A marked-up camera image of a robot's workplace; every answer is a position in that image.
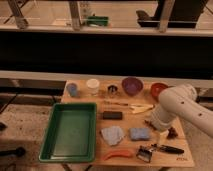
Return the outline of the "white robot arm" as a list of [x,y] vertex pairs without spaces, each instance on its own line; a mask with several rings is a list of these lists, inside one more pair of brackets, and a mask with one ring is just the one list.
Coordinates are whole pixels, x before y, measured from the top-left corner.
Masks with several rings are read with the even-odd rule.
[[190,84],[161,91],[158,104],[150,114],[151,124],[159,132],[164,132],[180,117],[213,138],[213,111],[199,105],[196,98],[197,91]]

